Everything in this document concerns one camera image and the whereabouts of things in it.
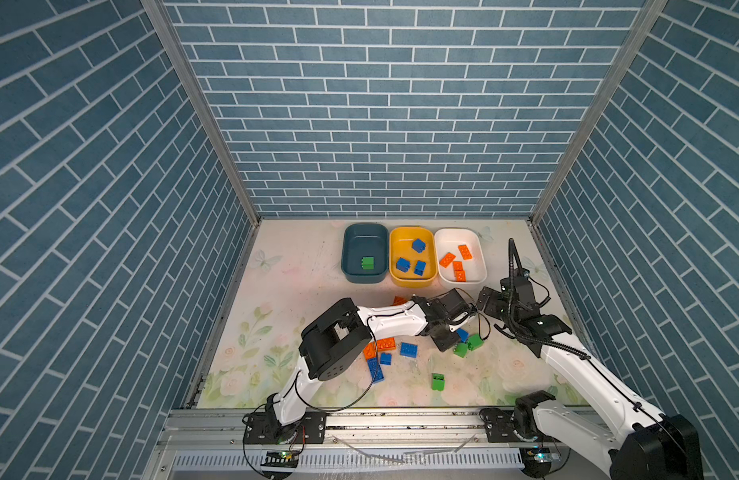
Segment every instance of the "toy block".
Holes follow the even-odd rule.
[[[392,338],[377,341],[377,351],[385,352],[387,350],[396,350],[396,341]]]
[[[468,350],[476,350],[480,348],[480,346],[484,345],[484,340],[482,340],[478,335],[471,335],[465,343],[468,344]]]
[[[396,261],[396,269],[401,270],[405,273],[409,272],[409,268],[411,266],[412,264],[406,258],[399,258],[399,260]]]
[[[431,389],[438,392],[444,391],[444,376],[441,373],[431,374]]]
[[[457,333],[460,336],[460,341],[465,343],[465,341],[468,340],[468,332],[463,329],[455,330],[455,333]]]
[[[425,242],[422,241],[420,238],[415,239],[415,241],[413,242],[413,250],[418,254],[422,254],[423,250],[425,250]]]
[[[411,359],[415,359],[417,358],[417,345],[402,342],[402,346],[399,349],[399,354],[401,356],[408,356]]]
[[[369,367],[369,374],[373,379],[372,383],[382,382],[385,379],[383,376],[383,370],[380,369],[380,365],[378,365],[376,358],[367,360],[367,366]]]
[[[455,355],[463,358],[465,357],[466,353],[468,353],[468,345],[466,345],[465,343],[458,343],[458,345],[455,347]]]
[[[454,259],[455,259],[455,255],[451,254],[450,252],[447,252],[447,255],[444,255],[444,257],[441,260],[439,260],[439,264],[443,266],[444,268],[447,268]]]
[[[369,342],[367,346],[364,347],[364,358],[369,360],[375,358],[375,343]]]
[[[460,254],[463,257],[463,260],[470,260],[471,258],[473,258],[473,255],[471,255],[471,251],[468,249],[467,245],[458,246],[458,250],[460,250]]]
[[[415,264],[415,274],[422,276],[423,272],[425,272],[425,262],[418,260],[418,263]]]

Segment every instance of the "brick wall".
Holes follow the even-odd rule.
[[[642,3],[168,1],[263,216],[526,216]]]
[[[142,473],[248,228],[138,0],[0,0],[0,478]]]
[[[607,365],[739,478],[739,0],[670,0],[541,231]]]

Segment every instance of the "plastic bin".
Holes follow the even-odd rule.
[[[362,259],[374,257],[374,268],[365,270]],[[343,236],[340,269],[351,283],[380,283],[388,270],[388,229],[380,224],[353,224]]]
[[[465,282],[455,281],[455,269],[450,264],[443,268],[439,266],[439,276],[445,283],[452,286],[473,285],[483,283],[487,280],[487,265],[484,262],[484,254],[481,252],[481,244],[479,236],[468,230],[467,228],[442,228],[434,235],[434,243],[436,245],[436,263],[447,252],[455,255],[455,260],[463,263],[463,271],[465,271]],[[471,260],[463,260],[458,246],[466,245],[471,251],[473,258]]]
[[[425,250],[418,254],[413,250],[413,242],[420,238],[425,242]],[[391,230],[390,237],[390,270],[391,280],[398,285],[407,288],[422,288],[429,286],[436,278],[439,264],[436,260],[436,251],[433,244],[433,234],[422,226],[399,226]],[[406,258],[412,264],[408,271],[403,272],[396,268],[396,261]],[[425,270],[422,276],[415,274],[415,264],[418,260],[425,262]]]

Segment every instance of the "metal corner post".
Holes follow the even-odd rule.
[[[607,71],[604,80],[601,81],[598,91],[588,107],[583,119],[580,120],[576,132],[572,135],[565,153],[561,156],[556,171],[548,180],[548,185],[543,190],[537,205],[530,215],[530,221],[537,225],[540,219],[545,215],[548,207],[551,206],[556,192],[561,187],[564,179],[567,177],[569,170],[575,164],[577,156],[583,150],[585,142],[591,137],[591,134],[598,123],[599,118],[604,113],[607,104],[612,95],[617,91],[617,86],[623,80],[626,72],[631,67],[631,63],[636,58],[644,40],[647,38],[650,30],[654,26],[657,18],[663,11],[663,7],[667,0],[646,0],[636,18],[633,20],[631,31],[625,38],[623,45],[617,50],[612,65]]]
[[[191,63],[188,61],[188,57],[183,50],[180,38],[178,37],[178,31],[175,30],[170,16],[167,12],[167,7],[164,6],[163,0],[142,0],[143,8],[145,13],[148,15],[148,19],[151,20],[151,24],[154,26],[157,37],[162,42],[164,51],[172,62],[172,66],[175,69],[175,73],[178,75],[183,89],[185,90],[188,100],[191,101],[196,110],[196,115],[199,117],[199,121],[202,122],[202,127],[210,139],[212,147],[215,149],[215,153],[218,155],[218,159],[225,170],[231,185],[234,187],[237,197],[244,211],[250,218],[250,223],[253,227],[258,226],[260,222],[260,216],[258,211],[255,209],[255,205],[252,203],[252,199],[247,193],[247,189],[244,187],[244,183],[241,180],[239,169],[236,167],[234,157],[228,149],[223,135],[221,134],[218,122],[215,121],[215,117],[212,114],[210,105],[207,103],[207,99],[204,97],[202,87],[199,85],[199,81],[194,74]]]

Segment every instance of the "white arm segment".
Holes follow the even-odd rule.
[[[552,339],[591,355],[575,335],[558,333]],[[609,475],[611,459],[608,451],[623,445],[625,438],[633,432],[634,423],[639,423],[644,427],[654,424],[654,421],[642,411],[634,411],[633,404],[617,390],[619,389],[634,402],[641,403],[641,408],[658,421],[661,420],[662,410],[630,389],[593,356],[591,356],[591,362],[607,377],[609,382],[591,366],[591,363],[580,360],[573,353],[543,346],[540,355],[551,368],[564,376],[588,400],[591,407],[607,424],[610,432],[589,422],[556,400],[542,402],[534,409],[537,429],[546,435],[558,438]]]
[[[419,305],[412,300],[397,306],[384,306],[380,308],[367,308],[360,306],[359,318],[375,334],[377,340],[387,339],[392,336],[415,336],[425,329],[425,314]],[[294,382],[298,382],[298,392],[292,388]],[[284,388],[274,397],[274,411],[279,423],[283,426],[296,422],[306,412],[306,404],[298,397],[310,403],[311,398],[317,394],[322,381],[308,377],[308,366],[303,357],[298,359],[295,370],[292,371],[290,379],[284,384]]]

